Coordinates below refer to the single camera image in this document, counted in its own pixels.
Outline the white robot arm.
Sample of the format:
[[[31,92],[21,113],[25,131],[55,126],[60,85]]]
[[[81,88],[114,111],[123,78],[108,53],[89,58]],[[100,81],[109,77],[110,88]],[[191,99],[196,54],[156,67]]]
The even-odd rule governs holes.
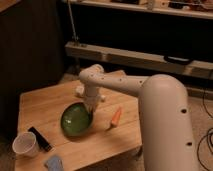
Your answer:
[[[186,87],[176,78],[156,74],[106,74],[95,64],[79,74],[83,99],[96,109],[101,87],[138,99],[145,171],[199,171]]]

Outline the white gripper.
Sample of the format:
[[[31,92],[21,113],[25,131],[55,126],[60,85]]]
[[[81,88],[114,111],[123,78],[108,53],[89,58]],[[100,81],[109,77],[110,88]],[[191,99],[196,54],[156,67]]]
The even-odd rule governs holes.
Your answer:
[[[100,94],[98,92],[84,92],[83,102],[88,112],[94,112],[98,106]]]

